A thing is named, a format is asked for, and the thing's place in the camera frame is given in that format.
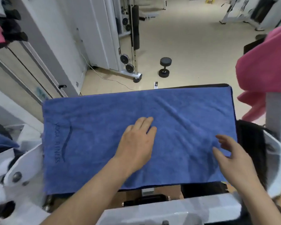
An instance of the beige floor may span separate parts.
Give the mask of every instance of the beige floor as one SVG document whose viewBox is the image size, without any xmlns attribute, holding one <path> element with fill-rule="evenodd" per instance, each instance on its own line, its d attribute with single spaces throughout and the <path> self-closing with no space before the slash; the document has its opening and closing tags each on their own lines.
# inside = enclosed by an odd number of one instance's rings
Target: beige floor
<svg viewBox="0 0 281 225">
<path fill-rule="evenodd" d="M 205 0 L 167 0 L 168 8 L 149 21 L 140 22 L 140 49 L 138 70 L 143 74 L 139 83 L 131 78 L 99 69 L 105 79 L 117 80 L 134 90 L 153 89 L 155 81 L 159 88 L 185 85 L 227 83 L 232 86 L 236 117 L 241 118 L 249 106 L 236 98 L 242 93 L 239 88 L 235 64 L 243 54 L 243 46 L 254 41 L 260 32 L 249 24 L 238 22 L 221 25 L 218 21 L 225 15 L 226 0 L 205 4 Z M 131 57 L 130 38 L 120 40 L 122 53 Z M 162 57 L 170 57 L 170 76 L 160 78 L 158 71 Z M 82 95 L 130 91 L 127 87 L 101 79 L 92 70 L 88 71 L 82 87 Z M 264 117 L 257 121 L 264 124 Z M 172 199 L 181 198 L 179 186 L 159 189 Z M 124 200 L 139 196 L 140 192 L 118 193 L 110 208 L 120 207 Z"/>
</svg>

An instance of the blue towel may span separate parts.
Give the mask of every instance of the blue towel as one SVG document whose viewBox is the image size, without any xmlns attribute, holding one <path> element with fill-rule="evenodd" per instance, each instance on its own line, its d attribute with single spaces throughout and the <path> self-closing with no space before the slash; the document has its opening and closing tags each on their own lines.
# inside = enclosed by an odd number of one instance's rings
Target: blue towel
<svg viewBox="0 0 281 225">
<path fill-rule="evenodd" d="M 19 145 L 13 140 L 0 134 L 0 148 L 18 148 Z"/>
<path fill-rule="evenodd" d="M 152 157 L 121 189 L 225 181 L 212 154 L 220 147 L 215 135 L 236 139 L 229 86 L 51 99 L 43 115 L 48 194 L 78 191 L 114 156 L 124 130 L 139 117 L 154 117 Z"/>
</svg>

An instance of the black dumbbell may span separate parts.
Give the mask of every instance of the black dumbbell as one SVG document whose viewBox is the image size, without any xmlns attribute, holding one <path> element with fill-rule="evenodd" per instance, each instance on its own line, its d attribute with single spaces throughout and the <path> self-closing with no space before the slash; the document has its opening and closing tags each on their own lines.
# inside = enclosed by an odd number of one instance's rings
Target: black dumbbell
<svg viewBox="0 0 281 225">
<path fill-rule="evenodd" d="M 170 74 L 170 71 L 168 69 L 166 69 L 166 67 L 168 67 L 172 64 L 172 59 L 170 59 L 169 57 L 163 57 L 162 59 L 160 59 L 160 64 L 164 68 L 159 70 L 158 75 L 162 78 L 168 77 Z"/>
</svg>

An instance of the yellow object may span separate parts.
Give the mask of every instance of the yellow object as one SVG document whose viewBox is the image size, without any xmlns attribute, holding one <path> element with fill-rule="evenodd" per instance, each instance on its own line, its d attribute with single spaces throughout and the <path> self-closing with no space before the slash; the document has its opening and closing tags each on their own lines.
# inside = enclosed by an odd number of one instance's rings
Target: yellow object
<svg viewBox="0 0 281 225">
<path fill-rule="evenodd" d="M 214 3 L 214 1 L 215 1 L 215 0 L 212 0 L 212 2 L 211 2 L 211 3 L 213 4 L 213 3 Z M 206 2 L 205 2 L 205 3 L 206 3 L 206 4 L 208 4 L 208 2 L 209 2 L 209 0 L 206 0 Z"/>
</svg>

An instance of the power cord on floor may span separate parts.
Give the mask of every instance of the power cord on floor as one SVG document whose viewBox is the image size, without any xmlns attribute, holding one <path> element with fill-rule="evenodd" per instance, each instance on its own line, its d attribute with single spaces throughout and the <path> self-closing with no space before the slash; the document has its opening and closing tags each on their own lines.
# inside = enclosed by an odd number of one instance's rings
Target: power cord on floor
<svg viewBox="0 0 281 225">
<path fill-rule="evenodd" d="M 86 64 L 87 64 L 92 70 L 94 70 L 93 67 L 91 67 L 90 64 L 87 62 L 87 60 L 85 59 L 85 57 L 83 56 L 83 54 L 82 54 L 81 52 L 80 52 L 80 54 L 81 54 L 81 56 L 84 58 Z M 95 72 L 101 79 L 103 79 L 103 80 L 111 80 L 111 79 L 104 79 L 103 77 L 101 77 L 101 76 L 96 72 L 96 70 L 94 70 L 94 72 Z M 122 83 L 120 83 L 120 82 L 118 82 L 118 83 L 121 84 L 121 85 L 124 85 L 124 86 L 125 86 L 126 88 L 128 88 L 129 90 L 137 91 L 137 90 L 134 90 L 134 89 L 131 89 L 131 88 L 127 87 L 125 84 L 122 84 Z"/>
</svg>

